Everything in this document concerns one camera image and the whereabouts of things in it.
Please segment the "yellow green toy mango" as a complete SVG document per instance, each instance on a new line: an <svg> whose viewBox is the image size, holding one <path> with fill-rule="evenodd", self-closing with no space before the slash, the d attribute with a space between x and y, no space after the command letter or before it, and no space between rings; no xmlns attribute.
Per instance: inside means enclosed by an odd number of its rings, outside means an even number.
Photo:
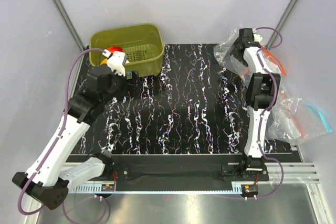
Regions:
<svg viewBox="0 0 336 224"><path fill-rule="evenodd" d="M104 59L101 63L100 63L100 65L108 65L108 59L106 58L106 59Z"/></svg>

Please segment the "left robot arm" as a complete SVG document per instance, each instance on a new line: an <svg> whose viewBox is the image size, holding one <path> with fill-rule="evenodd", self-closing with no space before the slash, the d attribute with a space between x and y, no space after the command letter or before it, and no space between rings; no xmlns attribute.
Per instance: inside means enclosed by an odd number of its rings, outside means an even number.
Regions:
<svg viewBox="0 0 336 224"><path fill-rule="evenodd" d="M107 65L93 67L78 92L66 100L65 113L44 151L26 172L16 172L13 176L12 182L22 194L54 210L77 186L93 178L109 179L113 175L113 159L108 151L94 153L68 170L63 171L62 167L106 105L135 90L138 82L136 70L121 74Z"/></svg>

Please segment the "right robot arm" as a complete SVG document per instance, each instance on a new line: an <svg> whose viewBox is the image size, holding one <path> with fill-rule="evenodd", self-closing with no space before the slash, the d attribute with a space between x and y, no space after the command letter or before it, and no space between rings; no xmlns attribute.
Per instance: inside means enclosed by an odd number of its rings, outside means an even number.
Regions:
<svg viewBox="0 0 336 224"><path fill-rule="evenodd" d="M251 72L245 101L249 109L248 138L243 156L234 175L243 180L268 178L265 165L264 141L267 121L275 105L281 76L274 72L263 56L262 38L251 28L241 28L228 54L243 63Z"/></svg>

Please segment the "red orange toy mango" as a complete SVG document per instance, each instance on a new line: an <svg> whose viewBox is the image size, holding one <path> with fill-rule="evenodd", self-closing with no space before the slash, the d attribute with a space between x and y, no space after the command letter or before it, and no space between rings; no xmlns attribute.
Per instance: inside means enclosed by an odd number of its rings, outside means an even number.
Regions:
<svg viewBox="0 0 336 224"><path fill-rule="evenodd" d="M107 50L111 53L114 53L115 51L123 52L121 47L109 47Z"/></svg>

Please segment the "clear red-zip bag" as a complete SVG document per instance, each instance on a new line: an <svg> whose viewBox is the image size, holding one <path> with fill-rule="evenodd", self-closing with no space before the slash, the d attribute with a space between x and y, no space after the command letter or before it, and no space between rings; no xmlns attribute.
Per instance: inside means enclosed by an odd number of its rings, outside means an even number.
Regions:
<svg viewBox="0 0 336 224"><path fill-rule="evenodd" d="M226 70L237 74L244 83L245 87L248 87L252 72L250 68L243 62L242 56L234 56L234 42L238 38L239 29L236 28L230 32L229 38L217 44L214 47L214 56L217 62ZM274 72L279 73L282 76L286 76L287 73L281 64L281 62L267 49L263 49L261 52L267 66Z"/></svg>

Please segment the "olive green plastic basket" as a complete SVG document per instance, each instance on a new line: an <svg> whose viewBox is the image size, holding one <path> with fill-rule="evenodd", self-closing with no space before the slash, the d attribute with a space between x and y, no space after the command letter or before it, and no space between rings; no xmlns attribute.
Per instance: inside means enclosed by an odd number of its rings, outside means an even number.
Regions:
<svg viewBox="0 0 336 224"><path fill-rule="evenodd" d="M164 43L160 30L153 24L140 24L107 29L93 34L90 48L120 47L128 56L125 71L128 79L132 71L139 77L157 76L162 70Z"/></svg>

